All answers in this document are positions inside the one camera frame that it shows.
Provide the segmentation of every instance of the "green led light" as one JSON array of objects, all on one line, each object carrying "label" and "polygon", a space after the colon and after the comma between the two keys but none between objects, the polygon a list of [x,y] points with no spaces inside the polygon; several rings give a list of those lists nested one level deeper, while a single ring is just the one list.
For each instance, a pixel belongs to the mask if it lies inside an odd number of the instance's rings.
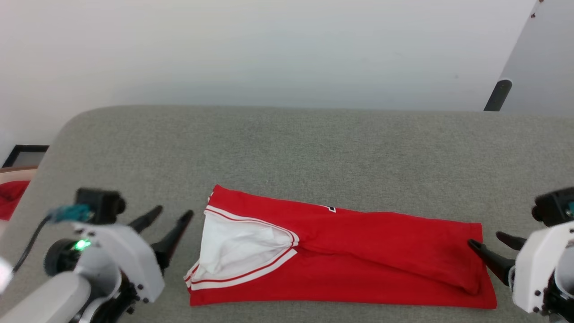
[{"label": "green led light", "polygon": [[84,249],[86,249],[86,247],[88,247],[91,244],[92,243],[89,242],[88,240],[80,240],[80,241],[76,242],[76,245],[74,246],[74,248],[77,251],[84,251]]}]

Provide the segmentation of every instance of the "white wall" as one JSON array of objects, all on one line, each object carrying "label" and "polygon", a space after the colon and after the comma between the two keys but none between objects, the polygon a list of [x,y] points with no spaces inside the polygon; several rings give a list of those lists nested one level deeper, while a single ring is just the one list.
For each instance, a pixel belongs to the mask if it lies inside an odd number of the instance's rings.
[{"label": "white wall", "polygon": [[503,112],[574,116],[574,1],[546,0],[528,19],[502,78]]},{"label": "white wall", "polygon": [[21,144],[106,105],[482,110],[535,1],[4,0],[0,106]]}]

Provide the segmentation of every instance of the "white stripe trim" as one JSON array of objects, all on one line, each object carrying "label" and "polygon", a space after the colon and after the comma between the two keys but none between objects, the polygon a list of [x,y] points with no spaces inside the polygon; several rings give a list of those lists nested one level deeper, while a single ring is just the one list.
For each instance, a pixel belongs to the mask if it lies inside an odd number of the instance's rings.
[{"label": "white stripe trim", "polygon": [[246,283],[250,280],[259,278],[261,276],[264,276],[264,275],[274,271],[275,269],[279,268],[287,260],[289,260],[291,257],[293,257],[296,254],[297,254],[297,251],[295,251],[294,249],[291,249],[283,257],[281,257],[279,260],[277,260],[277,262],[270,265],[269,267],[258,270],[256,272],[254,272],[253,274],[243,276],[243,277],[238,278],[238,279],[229,280],[226,282],[203,282],[203,283],[197,283],[197,284],[190,284],[189,281],[187,281],[187,283],[189,283],[188,287],[191,285],[191,290],[217,289],[217,288],[231,287],[231,286],[239,285],[242,283]]},{"label": "white stripe trim", "polygon": [[285,228],[274,225],[274,224],[269,223],[269,222],[264,221],[264,220],[260,220],[258,218],[238,216],[236,214],[230,213],[228,211],[222,210],[220,208],[217,208],[217,207],[214,207],[211,205],[208,205],[205,208],[204,213],[206,215],[209,214],[209,215],[216,216],[216,217],[222,217],[222,215],[223,215],[223,216],[228,217],[229,219],[233,219],[233,220],[252,221],[252,222],[258,222],[258,223],[262,223],[262,224],[265,224],[268,226],[272,226],[278,230],[281,230],[285,233],[290,234],[292,237],[292,246],[285,249],[285,250],[288,250],[287,252],[282,251],[282,252],[278,253],[275,257],[273,257],[271,260],[266,262],[265,264],[258,266],[258,268],[254,268],[253,269],[254,272],[249,274],[249,275],[242,276],[242,277],[239,277],[236,279],[234,279],[233,277],[219,278],[219,280],[226,280],[225,282],[200,282],[201,280],[208,280],[208,279],[207,278],[197,278],[194,276],[193,271],[195,269],[197,269],[200,265],[199,260],[198,260],[191,267],[191,269],[187,272],[187,274],[184,276],[184,279],[190,278],[185,282],[185,284],[187,285],[188,288],[191,288],[191,290],[224,288],[224,287],[230,287],[230,286],[242,284],[242,283],[248,282],[248,281],[253,280],[253,279],[257,279],[257,278],[264,276],[264,275],[274,271],[275,269],[279,268],[287,260],[289,260],[291,257],[293,257],[294,255],[297,254],[297,251],[295,251],[295,249],[293,249],[292,247],[295,247],[298,245],[299,236],[296,233],[292,232],[291,230],[287,230]]},{"label": "white stripe trim", "polygon": [[291,233],[291,234],[293,235],[293,239],[294,239],[294,241],[293,241],[293,246],[298,245],[299,237],[298,237],[298,235],[297,235],[296,233],[294,233],[294,232],[291,231],[291,230],[287,230],[287,229],[285,229],[285,228],[282,228],[282,227],[280,227],[280,226],[274,225],[274,224],[269,223],[269,222],[264,221],[264,220],[260,220],[260,219],[258,219],[258,218],[250,218],[250,217],[238,216],[238,215],[235,215],[235,214],[233,214],[233,213],[229,213],[229,212],[227,212],[227,211],[225,211],[225,210],[218,209],[217,207],[214,207],[214,206],[211,206],[211,205],[206,206],[206,207],[205,207],[205,210],[210,210],[210,211],[218,212],[218,213],[223,214],[223,215],[226,216],[226,217],[229,217],[229,218],[232,218],[232,219],[235,219],[235,220],[250,220],[250,221],[255,221],[255,222],[262,222],[262,223],[265,223],[266,225],[270,225],[270,226],[272,226],[272,227],[274,227],[274,228],[277,228],[277,229],[279,229],[279,230],[283,230],[283,231],[285,231],[285,232],[289,232],[289,233]]},{"label": "white stripe trim", "polygon": [[198,266],[199,266],[199,260],[195,264],[193,264],[193,266],[191,266],[191,269],[187,271],[187,274],[183,276],[183,279],[185,280],[185,284],[187,285],[187,287],[191,286],[191,279],[188,278],[191,277],[194,269],[197,268]]}]

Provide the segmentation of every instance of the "black picture frame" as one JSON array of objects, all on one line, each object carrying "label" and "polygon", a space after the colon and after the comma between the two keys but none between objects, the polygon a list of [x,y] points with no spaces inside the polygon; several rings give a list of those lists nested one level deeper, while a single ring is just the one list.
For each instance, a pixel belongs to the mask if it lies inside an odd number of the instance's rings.
[{"label": "black picture frame", "polygon": [[8,156],[6,161],[4,162],[4,165],[2,165],[2,168],[12,167],[12,165],[14,165],[14,162],[16,161],[16,158],[18,158],[18,155],[21,152],[46,152],[46,151],[48,151],[48,147],[50,147],[50,146],[47,146],[47,145],[16,145],[16,146],[14,146],[14,149],[12,149],[12,152],[10,152],[10,155]]}]

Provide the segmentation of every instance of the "red fabric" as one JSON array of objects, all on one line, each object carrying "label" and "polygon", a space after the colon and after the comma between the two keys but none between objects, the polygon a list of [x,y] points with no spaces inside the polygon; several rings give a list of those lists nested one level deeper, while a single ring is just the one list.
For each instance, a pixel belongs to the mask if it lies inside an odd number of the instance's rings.
[{"label": "red fabric", "polygon": [[486,266],[467,246],[482,226],[363,213],[214,188],[209,205],[295,232],[297,254],[236,286],[191,290],[191,305],[338,301],[496,308]]},{"label": "red fabric", "polygon": [[0,184],[0,220],[10,220],[29,183],[29,180],[18,180]]}]

